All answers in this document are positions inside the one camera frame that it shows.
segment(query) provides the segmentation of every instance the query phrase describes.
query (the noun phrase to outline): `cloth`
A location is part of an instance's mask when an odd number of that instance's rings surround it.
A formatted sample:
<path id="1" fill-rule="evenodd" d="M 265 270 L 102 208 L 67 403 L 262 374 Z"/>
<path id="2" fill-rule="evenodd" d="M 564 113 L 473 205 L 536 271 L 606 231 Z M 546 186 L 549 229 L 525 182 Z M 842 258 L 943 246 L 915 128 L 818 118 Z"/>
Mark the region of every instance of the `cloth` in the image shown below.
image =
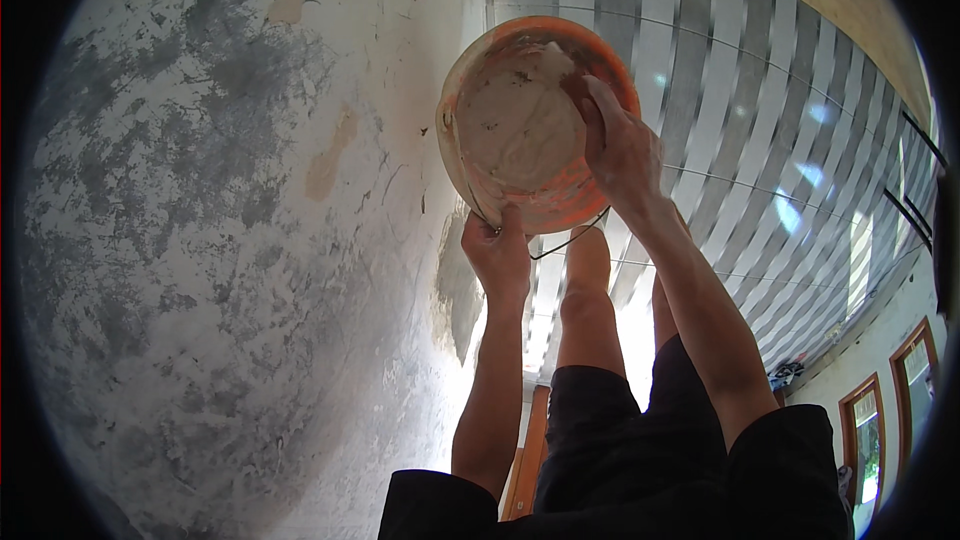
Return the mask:
<path id="1" fill-rule="evenodd" d="M 380 522 L 400 538 L 844 538 L 833 429 L 821 406 L 787 406 L 729 454 L 678 338 L 654 361 L 650 408 L 594 367 L 554 374 L 548 456 L 533 514 L 498 522 L 498 500 L 450 474 L 393 473 Z M 774 491 L 770 480 L 784 480 Z"/>

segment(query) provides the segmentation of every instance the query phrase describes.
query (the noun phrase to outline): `concrete wall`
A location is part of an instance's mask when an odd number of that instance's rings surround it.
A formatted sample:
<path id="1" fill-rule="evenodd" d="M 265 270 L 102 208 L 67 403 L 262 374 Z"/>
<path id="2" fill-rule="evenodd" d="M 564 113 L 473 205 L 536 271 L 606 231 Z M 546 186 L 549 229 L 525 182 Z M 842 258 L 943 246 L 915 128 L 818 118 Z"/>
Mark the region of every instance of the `concrete wall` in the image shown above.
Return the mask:
<path id="1" fill-rule="evenodd" d="M 877 317 L 863 330 L 854 327 L 849 334 L 856 335 L 857 338 L 849 344 L 846 351 L 836 356 L 834 361 L 815 377 L 807 379 L 786 399 L 788 405 L 810 403 L 822 405 L 826 409 L 833 426 L 833 450 L 839 467 L 843 464 L 839 402 L 876 372 L 883 401 L 885 428 L 883 494 L 880 497 L 882 501 L 893 490 L 900 466 L 900 418 L 897 413 L 897 394 L 890 369 L 890 357 L 926 317 L 937 348 L 937 358 L 942 361 L 947 342 L 947 327 L 944 319 L 936 314 L 936 305 L 933 260 L 930 253 L 920 248 L 917 261 L 909 270 L 903 284 L 894 292 L 890 302 L 886 306 L 878 305 Z"/>
<path id="2" fill-rule="evenodd" d="M 483 0 L 79 7 L 18 275 L 55 439 L 117 537 L 373 537 L 391 471 L 449 467 L 480 296 L 434 109 L 483 23 Z"/>

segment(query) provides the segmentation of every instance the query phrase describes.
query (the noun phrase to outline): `hand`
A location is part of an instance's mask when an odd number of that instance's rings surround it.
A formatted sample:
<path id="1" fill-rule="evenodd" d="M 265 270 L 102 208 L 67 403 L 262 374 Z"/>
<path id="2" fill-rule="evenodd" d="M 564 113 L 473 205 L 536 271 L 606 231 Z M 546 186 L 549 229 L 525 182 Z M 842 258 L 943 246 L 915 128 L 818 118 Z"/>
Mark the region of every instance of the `hand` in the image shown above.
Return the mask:
<path id="1" fill-rule="evenodd" d="M 530 252 L 523 235 L 521 209 L 508 204 L 498 234 L 475 212 L 463 225 L 460 246 L 486 292 L 491 309 L 522 309 L 530 292 Z"/>
<path id="2" fill-rule="evenodd" d="M 583 81 L 593 98 L 582 98 L 580 105 L 586 124 L 586 165 L 621 217 L 648 217 L 665 202 L 660 188 L 664 144 L 639 117 L 620 106 L 605 82 L 592 75 Z"/>

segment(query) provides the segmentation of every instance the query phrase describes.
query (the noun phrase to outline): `white wall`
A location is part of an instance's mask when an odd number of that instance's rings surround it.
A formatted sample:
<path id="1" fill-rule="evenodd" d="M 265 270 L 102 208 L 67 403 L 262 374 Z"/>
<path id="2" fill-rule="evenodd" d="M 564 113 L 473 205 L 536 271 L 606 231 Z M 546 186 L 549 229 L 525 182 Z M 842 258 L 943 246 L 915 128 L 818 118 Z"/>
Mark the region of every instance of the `white wall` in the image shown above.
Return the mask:
<path id="1" fill-rule="evenodd" d="M 860 333 L 854 327 L 850 331 L 851 334 L 860 334 L 856 342 L 786 399 L 787 405 L 810 403 L 826 409 L 833 426 L 833 451 L 839 467 L 843 464 L 839 402 L 876 372 L 885 427 L 882 501 L 893 490 L 900 460 L 900 418 L 890 356 L 901 347 L 924 317 L 930 322 L 938 362 L 943 360 L 947 342 L 944 319 L 936 313 L 933 261 L 926 250 L 920 249 L 919 253 L 911 271 L 913 282 L 907 277 L 890 303 L 882 307 L 880 315 L 866 330 Z"/>

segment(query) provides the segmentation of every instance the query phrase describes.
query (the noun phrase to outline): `window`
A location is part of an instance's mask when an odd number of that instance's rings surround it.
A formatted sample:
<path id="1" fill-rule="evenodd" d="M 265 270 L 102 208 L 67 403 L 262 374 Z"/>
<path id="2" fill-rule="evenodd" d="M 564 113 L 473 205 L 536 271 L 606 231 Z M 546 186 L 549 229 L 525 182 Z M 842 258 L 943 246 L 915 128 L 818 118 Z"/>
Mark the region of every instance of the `window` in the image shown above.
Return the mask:
<path id="1" fill-rule="evenodd" d="M 859 538 L 881 503 L 883 490 L 883 402 L 877 373 L 840 401 L 844 463 L 853 470 L 846 499 Z"/>
<path id="2" fill-rule="evenodd" d="M 899 418 L 899 463 L 896 476 L 906 471 L 919 437 L 927 424 L 933 405 L 933 382 L 937 368 L 937 351 L 933 346 L 933 334 L 926 317 L 916 330 L 907 336 L 890 357 L 896 390 L 896 412 Z"/>

